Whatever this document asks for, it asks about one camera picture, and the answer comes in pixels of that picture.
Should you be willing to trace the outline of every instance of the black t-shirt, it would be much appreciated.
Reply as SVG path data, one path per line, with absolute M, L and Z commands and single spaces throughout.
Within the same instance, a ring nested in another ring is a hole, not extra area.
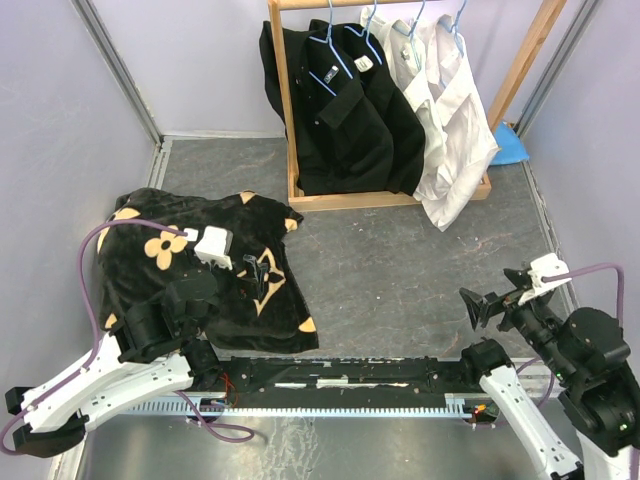
M 184 237 L 141 225 L 103 230 L 98 265 L 103 277 L 99 319 L 104 329 L 185 272 L 209 268 L 195 256 L 193 247 L 205 227 L 214 226 L 233 233 L 229 251 L 233 269 L 214 267 L 220 279 L 220 312 L 208 319 L 204 328 L 207 338 L 217 347 L 239 350 L 298 353 L 318 348 L 313 319 L 282 243 L 284 235 L 297 228 L 302 215 L 253 192 L 207 200 L 151 188 L 120 197 L 116 209 L 111 219 L 139 218 L 199 233 L 197 240 L 187 242 Z M 244 255 L 268 265 L 259 295 L 246 294 Z

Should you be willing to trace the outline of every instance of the white shirt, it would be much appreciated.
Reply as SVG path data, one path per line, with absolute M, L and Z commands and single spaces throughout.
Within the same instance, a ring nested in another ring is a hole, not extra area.
M 366 25 L 370 13 L 370 7 L 363 9 L 361 24 Z M 402 21 L 386 22 L 376 15 L 370 27 L 384 47 L 392 78 L 425 130 L 425 168 L 413 196 L 442 231 L 469 202 L 499 149 L 473 81 L 464 39 L 458 36 L 460 53 L 454 35 L 443 26 L 451 23 L 449 15 L 436 23 L 419 22 L 413 48 L 397 31 L 409 31 Z

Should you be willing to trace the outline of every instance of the blue cloth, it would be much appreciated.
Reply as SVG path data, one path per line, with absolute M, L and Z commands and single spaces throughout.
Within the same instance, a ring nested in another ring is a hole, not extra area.
M 495 133 L 500 151 L 493 157 L 491 165 L 510 165 L 529 160 L 529 154 L 515 132 L 501 123 Z

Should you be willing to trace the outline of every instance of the clothing label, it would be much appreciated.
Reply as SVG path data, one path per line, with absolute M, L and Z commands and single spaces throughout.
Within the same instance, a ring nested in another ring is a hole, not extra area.
M 371 61 L 371 59 L 369 57 L 367 57 L 366 55 L 363 55 L 360 58 L 356 58 L 354 60 L 355 64 L 356 64 L 356 68 L 358 69 L 358 71 L 360 73 L 362 72 L 366 72 L 367 70 L 369 70 L 371 67 L 373 67 L 373 62 Z
M 340 70 L 338 70 L 338 67 L 336 67 L 335 65 L 331 67 L 327 74 L 324 76 L 324 83 L 328 84 L 333 79 L 333 77 L 338 74 L 339 71 Z
M 402 49 L 402 52 L 400 52 L 400 56 L 405 62 L 408 61 L 409 58 L 411 58 L 411 52 L 409 50 L 410 48 L 411 48 L 410 45 L 407 43 Z

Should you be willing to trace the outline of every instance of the metal table surface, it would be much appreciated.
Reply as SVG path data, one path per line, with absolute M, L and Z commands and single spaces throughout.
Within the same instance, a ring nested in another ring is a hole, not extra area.
M 543 409 L 580 453 L 553 400 Z M 254 428 L 248 444 L 220 442 L 179 417 L 120 415 L 93 432 L 78 479 L 533 480 L 508 427 L 472 431 L 461 420 L 228 418 Z

